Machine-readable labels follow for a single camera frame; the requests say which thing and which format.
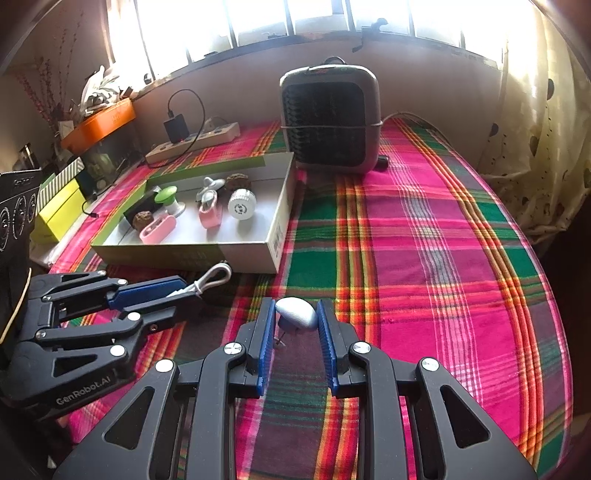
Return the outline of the pink clip holder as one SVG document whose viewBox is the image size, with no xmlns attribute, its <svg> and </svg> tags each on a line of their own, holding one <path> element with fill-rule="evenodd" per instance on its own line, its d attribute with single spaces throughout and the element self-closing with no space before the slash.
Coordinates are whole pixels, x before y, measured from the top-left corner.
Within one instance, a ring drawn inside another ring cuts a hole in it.
<svg viewBox="0 0 591 480">
<path fill-rule="evenodd" d="M 165 240 L 175 229 L 176 218 L 165 215 L 154 219 L 139 233 L 139 239 L 144 245 L 157 245 Z"/>
</svg>

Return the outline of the pink clip with green pad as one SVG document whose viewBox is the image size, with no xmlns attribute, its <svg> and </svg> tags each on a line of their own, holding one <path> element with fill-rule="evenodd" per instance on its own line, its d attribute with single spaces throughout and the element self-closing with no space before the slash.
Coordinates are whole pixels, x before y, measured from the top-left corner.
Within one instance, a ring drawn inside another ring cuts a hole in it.
<svg viewBox="0 0 591 480">
<path fill-rule="evenodd" d="M 224 187 L 224 179 L 204 178 L 204 186 L 198 191 L 195 200 L 198 203 L 198 218 L 201 226 L 211 229 L 221 225 L 222 209 L 218 192 Z"/>
</svg>

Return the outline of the green mushroom-shaped hook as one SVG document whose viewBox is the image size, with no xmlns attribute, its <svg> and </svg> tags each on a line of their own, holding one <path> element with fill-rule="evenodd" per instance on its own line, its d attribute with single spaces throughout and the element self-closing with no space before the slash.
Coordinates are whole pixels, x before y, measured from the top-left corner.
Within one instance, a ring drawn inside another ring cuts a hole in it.
<svg viewBox="0 0 591 480">
<path fill-rule="evenodd" d="M 178 189 L 175 185 L 161 188 L 154 198 L 154 202 L 161 205 L 168 215 L 178 217 L 185 210 L 185 204 L 177 200 Z"/>
</svg>

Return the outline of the grey mushroom-shaped hook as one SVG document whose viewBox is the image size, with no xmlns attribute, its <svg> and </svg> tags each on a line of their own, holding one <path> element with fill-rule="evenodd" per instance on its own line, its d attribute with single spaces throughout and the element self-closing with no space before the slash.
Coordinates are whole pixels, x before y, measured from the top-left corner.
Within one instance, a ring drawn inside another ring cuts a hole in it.
<svg viewBox="0 0 591 480">
<path fill-rule="evenodd" d="M 287 334 L 310 332 L 318 329 L 318 315 L 315 308 L 307 300 L 297 297 L 284 297 L 276 301 L 276 346 L 283 345 L 283 337 Z"/>
</svg>

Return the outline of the brown walnut at front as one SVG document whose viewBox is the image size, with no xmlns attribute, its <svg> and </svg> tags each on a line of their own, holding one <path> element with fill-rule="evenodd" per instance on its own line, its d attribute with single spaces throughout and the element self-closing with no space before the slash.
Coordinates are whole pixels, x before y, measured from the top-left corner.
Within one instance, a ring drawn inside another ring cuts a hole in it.
<svg viewBox="0 0 591 480">
<path fill-rule="evenodd" d="M 132 227 L 141 232 L 146 226 L 154 221 L 153 214 L 149 210 L 137 212 L 132 219 Z"/>
</svg>

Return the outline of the brown walnut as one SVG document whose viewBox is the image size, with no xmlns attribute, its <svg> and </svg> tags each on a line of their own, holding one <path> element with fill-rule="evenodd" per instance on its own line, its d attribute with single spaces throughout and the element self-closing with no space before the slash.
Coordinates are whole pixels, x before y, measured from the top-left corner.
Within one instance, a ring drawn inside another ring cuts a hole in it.
<svg viewBox="0 0 591 480">
<path fill-rule="evenodd" d="M 244 173 L 232 173 L 225 178 L 224 188 L 230 192 L 239 189 L 252 189 L 252 180 Z"/>
<path fill-rule="evenodd" d="M 132 227 L 141 232 L 146 226 L 154 221 L 153 214 L 149 210 L 137 212 L 132 219 Z"/>
</svg>

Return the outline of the black cylindrical device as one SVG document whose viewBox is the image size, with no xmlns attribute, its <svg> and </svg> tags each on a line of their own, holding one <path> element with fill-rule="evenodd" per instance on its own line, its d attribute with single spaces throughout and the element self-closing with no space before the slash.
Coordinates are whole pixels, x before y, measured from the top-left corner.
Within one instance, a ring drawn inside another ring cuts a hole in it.
<svg viewBox="0 0 591 480">
<path fill-rule="evenodd" d="M 132 224 L 137 213 L 142 211 L 154 213 L 160 208 L 160 204 L 155 201 L 155 197 L 160 190 L 161 188 L 159 186 L 147 190 L 137 201 L 124 211 L 123 216 L 129 224 Z"/>
</svg>

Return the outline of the grey cardboard tray box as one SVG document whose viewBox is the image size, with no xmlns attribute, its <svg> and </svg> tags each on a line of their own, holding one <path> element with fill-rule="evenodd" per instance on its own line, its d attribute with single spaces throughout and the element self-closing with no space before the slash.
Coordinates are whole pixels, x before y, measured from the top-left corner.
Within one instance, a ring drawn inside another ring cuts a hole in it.
<svg viewBox="0 0 591 480">
<path fill-rule="evenodd" d="M 109 265 L 204 271 L 226 261 L 238 273 L 276 274 L 296 183 L 290 153 L 154 176 L 127 194 L 91 246 Z M 153 214 L 154 240 L 133 228 L 129 218 L 150 191 L 172 200 Z"/>
</svg>

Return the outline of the white power strip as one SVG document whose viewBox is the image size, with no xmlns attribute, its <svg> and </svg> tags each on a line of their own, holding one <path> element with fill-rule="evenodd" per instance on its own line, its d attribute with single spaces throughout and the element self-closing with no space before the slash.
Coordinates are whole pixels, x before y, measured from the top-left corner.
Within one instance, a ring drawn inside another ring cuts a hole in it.
<svg viewBox="0 0 591 480">
<path fill-rule="evenodd" d="M 216 127 L 209 132 L 200 133 L 198 136 L 191 134 L 177 143 L 171 143 L 170 141 L 161 143 L 145 155 L 145 160 L 149 165 L 160 164 L 185 153 L 229 143 L 239 136 L 239 124 L 238 122 L 232 122 Z"/>
</svg>

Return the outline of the striped white box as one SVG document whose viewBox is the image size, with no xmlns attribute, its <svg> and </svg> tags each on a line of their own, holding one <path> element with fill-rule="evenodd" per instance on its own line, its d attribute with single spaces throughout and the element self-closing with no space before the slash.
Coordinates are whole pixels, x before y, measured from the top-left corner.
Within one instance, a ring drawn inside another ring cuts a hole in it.
<svg viewBox="0 0 591 480">
<path fill-rule="evenodd" d="M 69 182 L 85 168 L 80 157 L 75 158 L 57 176 L 45 182 L 37 196 L 36 213 L 39 213 Z"/>
</svg>

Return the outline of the orange box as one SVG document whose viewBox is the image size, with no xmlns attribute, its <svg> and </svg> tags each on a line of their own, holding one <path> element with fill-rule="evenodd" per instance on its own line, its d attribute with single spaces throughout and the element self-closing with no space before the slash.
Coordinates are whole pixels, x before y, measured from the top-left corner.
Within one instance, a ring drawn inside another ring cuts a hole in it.
<svg viewBox="0 0 591 480">
<path fill-rule="evenodd" d="M 86 118 L 61 140 L 60 145 L 74 155 L 82 155 L 99 141 L 136 118 L 132 101 L 116 104 Z"/>
</svg>

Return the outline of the plaid bed cover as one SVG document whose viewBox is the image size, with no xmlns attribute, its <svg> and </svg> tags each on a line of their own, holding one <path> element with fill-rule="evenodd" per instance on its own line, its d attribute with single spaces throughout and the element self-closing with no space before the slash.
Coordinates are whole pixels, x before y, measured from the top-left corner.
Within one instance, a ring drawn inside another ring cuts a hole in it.
<svg viewBox="0 0 591 480">
<path fill-rule="evenodd" d="M 549 479 L 572 422 L 572 373 L 550 284 L 494 192 L 427 127 L 391 119 L 383 172 L 297 171 L 276 275 L 233 275 L 200 320 L 148 337 L 139 377 L 197 359 L 256 319 L 263 297 L 335 302 L 396 359 L 438 359 Z M 329 393 L 317 332 L 288 335 L 269 387 L 238 404 L 239 479 L 355 479 L 358 403 Z"/>
</svg>

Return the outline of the dried red branches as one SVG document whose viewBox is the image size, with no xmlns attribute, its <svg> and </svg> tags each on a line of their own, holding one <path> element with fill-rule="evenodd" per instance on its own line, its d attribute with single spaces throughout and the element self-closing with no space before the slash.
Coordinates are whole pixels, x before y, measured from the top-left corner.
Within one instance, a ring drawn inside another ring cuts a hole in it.
<svg viewBox="0 0 591 480">
<path fill-rule="evenodd" d="M 83 17 L 84 13 L 80 12 L 72 27 L 62 28 L 56 59 L 39 56 L 32 63 L 9 68 L 9 74 L 53 132 L 59 130 L 61 121 L 69 120 L 71 116 L 67 87 Z"/>
</svg>

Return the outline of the grey portable fan heater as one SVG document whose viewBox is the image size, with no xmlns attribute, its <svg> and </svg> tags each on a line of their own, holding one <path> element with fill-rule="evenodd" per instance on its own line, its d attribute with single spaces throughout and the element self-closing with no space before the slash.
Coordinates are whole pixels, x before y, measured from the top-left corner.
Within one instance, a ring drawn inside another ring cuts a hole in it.
<svg viewBox="0 0 591 480">
<path fill-rule="evenodd" d="M 366 174 L 378 163 L 383 125 L 376 75 L 329 57 L 280 78 L 281 125 L 298 167 Z"/>
</svg>

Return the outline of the cream patterned curtain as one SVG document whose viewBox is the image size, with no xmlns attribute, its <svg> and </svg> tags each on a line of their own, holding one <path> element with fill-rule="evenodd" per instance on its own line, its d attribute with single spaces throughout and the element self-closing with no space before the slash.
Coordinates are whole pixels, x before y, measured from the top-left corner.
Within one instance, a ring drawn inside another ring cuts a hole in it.
<svg viewBox="0 0 591 480">
<path fill-rule="evenodd" d="M 590 196 L 590 79 L 537 8 L 507 39 L 477 170 L 533 245 L 567 230 Z"/>
</svg>

